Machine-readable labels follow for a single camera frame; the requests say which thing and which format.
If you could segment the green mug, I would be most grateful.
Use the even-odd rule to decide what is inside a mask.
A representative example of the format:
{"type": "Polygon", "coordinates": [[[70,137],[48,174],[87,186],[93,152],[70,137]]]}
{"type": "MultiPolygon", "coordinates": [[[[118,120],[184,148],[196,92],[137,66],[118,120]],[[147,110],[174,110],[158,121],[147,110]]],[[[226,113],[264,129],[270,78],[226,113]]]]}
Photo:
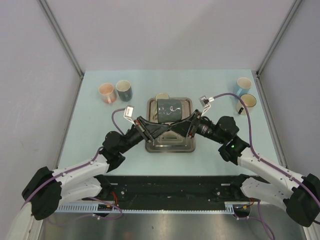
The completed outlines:
{"type": "Polygon", "coordinates": [[[167,93],[158,93],[155,96],[155,102],[154,102],[154,111],[153,111],[153,120],[157,120],[158,119],[158,100],[168,100],[170,97],[167,93]]]}

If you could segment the light blue mug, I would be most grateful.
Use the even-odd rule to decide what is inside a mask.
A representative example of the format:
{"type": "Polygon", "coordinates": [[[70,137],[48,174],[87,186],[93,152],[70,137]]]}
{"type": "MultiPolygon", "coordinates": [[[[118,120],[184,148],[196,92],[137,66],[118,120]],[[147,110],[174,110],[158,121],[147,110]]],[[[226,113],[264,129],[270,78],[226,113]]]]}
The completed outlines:
{"type": "Polygon", "coordinates": [[[240,77],[236,81],[236,85],[233,90],[233,94],[241,97],[244,94],[247,94],[252,87],[252,81],[248,77],[240,77]]]}

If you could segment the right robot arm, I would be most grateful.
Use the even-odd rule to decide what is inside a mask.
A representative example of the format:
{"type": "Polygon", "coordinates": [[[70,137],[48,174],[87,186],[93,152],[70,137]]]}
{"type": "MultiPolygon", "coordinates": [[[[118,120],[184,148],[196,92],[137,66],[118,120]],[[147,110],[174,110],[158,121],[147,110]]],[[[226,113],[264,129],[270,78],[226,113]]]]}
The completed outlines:
{"type": "Polygon", "coordinates": [[[222,116],[216,124],[200,112],[170,125],[170,130],[193,138],[199,134],[221,144],[218,149],[226,162],[248,169],[272,184],[284,198],[280,204],[296,223],[310,227],[320,213],[320,179],[290,171],[265,159],[255,152],[252,143],[247,143],[238,136],[239,128],[233,117],[222,116]]]}

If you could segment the pink mug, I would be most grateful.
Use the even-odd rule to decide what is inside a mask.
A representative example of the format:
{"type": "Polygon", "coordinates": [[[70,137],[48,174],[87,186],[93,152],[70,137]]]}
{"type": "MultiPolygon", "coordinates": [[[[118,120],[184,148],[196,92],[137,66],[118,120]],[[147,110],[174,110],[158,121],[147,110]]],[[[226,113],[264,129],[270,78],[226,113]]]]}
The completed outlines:
{"type": "Polygon", "coordinates": [[[101,96],[102,101],[106,104],[112,104],[117,99],[114,86],[111,83],[103,83],[98,88],[98,92],[101,96]]]}

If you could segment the dark teal mug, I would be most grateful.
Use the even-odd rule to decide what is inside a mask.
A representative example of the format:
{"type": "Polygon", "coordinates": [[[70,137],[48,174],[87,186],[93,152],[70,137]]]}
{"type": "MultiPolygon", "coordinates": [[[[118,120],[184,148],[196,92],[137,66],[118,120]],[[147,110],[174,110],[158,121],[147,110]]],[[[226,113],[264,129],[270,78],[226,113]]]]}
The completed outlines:
{"type": "Polygon", "coordinates": [[[120,80],[116,84],[116,90],[122,101],[128,102],[132,99],[132,96],[133,96],[132,86],[128,80],[120,80]]]}

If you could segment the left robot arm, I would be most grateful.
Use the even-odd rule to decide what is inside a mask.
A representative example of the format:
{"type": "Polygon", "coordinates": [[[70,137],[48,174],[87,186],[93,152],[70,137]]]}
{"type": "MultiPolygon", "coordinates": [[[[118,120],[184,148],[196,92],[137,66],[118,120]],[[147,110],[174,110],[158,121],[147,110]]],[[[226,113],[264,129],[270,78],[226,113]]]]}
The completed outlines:
{"type": "Polygon", "coordinates": [[[125,160],[123,154],[135,145],[141,141],[151,142],[170,129],[168,123],[138,117],[126,134],[108,132],[92,158],[70,167],[38,169],[21,194],[25,204],[31,206],[31,215],[40,221],[73,201],[91,197],[107,199],[111,188],[103,175],[118,168],[125,160]]]}

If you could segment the black mug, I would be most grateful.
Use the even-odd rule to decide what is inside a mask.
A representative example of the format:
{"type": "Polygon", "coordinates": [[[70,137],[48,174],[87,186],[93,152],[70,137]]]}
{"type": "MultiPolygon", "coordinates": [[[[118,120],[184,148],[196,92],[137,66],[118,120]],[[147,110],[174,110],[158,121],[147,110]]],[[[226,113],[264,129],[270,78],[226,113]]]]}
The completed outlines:
{"type": "Polygon", "coordinates": [[[159,124],[173,123],[182,120],[182,102],[179,99],[158,99],[157,119],[159,124]]]}

